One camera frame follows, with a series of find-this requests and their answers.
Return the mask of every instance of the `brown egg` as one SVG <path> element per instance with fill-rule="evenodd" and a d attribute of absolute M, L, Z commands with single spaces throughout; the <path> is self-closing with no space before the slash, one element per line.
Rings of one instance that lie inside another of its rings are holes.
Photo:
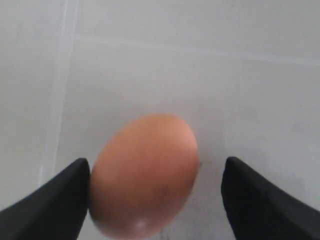
<path fill-rule="evenodd" d="M 107 237 L 148 237 L 184 206 L 198 170 L 190 127 L 174 115 L 142 117 L 122 128 L 92 170 L 90 214 Z"/>

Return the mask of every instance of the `egg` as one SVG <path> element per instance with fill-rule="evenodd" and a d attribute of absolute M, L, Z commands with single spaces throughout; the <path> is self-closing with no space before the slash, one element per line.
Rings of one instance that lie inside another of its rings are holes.
<path fill-rule="evenodd" d="M 153 114 L 125 125 L 92 169 L 89 211 L 95 225 L 120 240 L 160 231 L 183 208 L 198 167 L 195 135 L 181 118 Z"/>

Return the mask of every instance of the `white tile floor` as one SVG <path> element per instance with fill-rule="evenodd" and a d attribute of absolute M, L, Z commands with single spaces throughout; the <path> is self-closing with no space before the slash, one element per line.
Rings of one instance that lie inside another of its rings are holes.
<path fill-rule="evenodd" d="M 0 0 L 0 208 L 166 111 L 194 129 L 202 168 L 153 240 L 234 239 L 231 155 L 320 209 L 319 16 L 318 0 Z M 104 238 L 87 218 L 79 239 Z"/>

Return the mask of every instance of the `tile grout line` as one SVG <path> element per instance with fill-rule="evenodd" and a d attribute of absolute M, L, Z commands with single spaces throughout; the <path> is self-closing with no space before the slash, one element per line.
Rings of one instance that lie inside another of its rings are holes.
<path fill-rule="evenodd" d="M 98 37 L 98 36 L 92 36 L 92 35 L 74 34 L 73 39 L 75 41 L 105 44 L 105 45 L 115 45 L 115 46 L 130 46 L 130 47 L 136 47 L 141 49 L 184 52 L 184 53 L 190 53 L 190 54 L 220 56 L 220 57 L 226 57 L 226 58 L 257 60 L 257 61 L 274 62 L 274 63 L 320 66 L 320 59 L 317 59 L 317 58 L 276 56 L 272 54 L 248 52 L 248 51 L 215 50 L 215 49 L 208 49 L 208 48 L 201 48 L 201 47 L 143 42 L 143 41 L 130 40 L 130 39 L 120 38 L 120 37 Z"/>
<path fill-rule="evenodd" d="M 55 59 L 47 133 L 41 156 L 42 166 L 38 176 L 38 187 L 51 179 L 55 173 L 74 33 L 77 24 L 78 4 L 79 0 L 67 0 L 64 6 Z"/>

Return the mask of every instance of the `white surface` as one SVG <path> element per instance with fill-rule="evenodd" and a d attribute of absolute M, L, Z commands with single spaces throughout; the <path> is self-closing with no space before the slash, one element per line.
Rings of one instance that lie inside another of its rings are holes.
<path fill-rule="evenodd" d="M 318 0 L 0 0 L 0 207 L 78 157 L 93 165 L 133 118 L 171 112 L 202 167 L 152 240 L 234 239 L 228 156 L 320 209 L 319 15 Z M 88 238 L 104 239 L 89 217 Z"/>

